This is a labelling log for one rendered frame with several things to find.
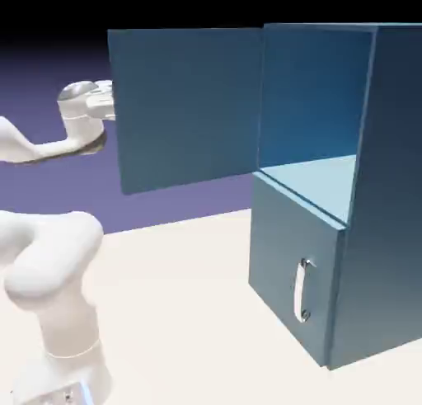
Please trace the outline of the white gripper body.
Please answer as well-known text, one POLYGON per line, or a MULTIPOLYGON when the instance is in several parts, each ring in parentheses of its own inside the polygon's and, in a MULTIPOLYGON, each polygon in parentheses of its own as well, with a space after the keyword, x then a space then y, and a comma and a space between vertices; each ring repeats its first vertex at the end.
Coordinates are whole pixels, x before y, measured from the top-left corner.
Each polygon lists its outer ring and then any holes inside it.
POLYGON ((87 98, 87 114, 95 119, 115 120, 113 96, 109 93, 96 94, 87 98))

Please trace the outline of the blue cabinet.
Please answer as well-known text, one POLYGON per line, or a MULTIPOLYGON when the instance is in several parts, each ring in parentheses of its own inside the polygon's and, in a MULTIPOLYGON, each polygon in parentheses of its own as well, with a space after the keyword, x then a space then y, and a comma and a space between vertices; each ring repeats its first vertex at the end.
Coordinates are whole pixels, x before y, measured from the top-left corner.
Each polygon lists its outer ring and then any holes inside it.
POLYGON ((263 33, 255 173, 345 226, 334 370, 422 338, 422 24, 263 33))

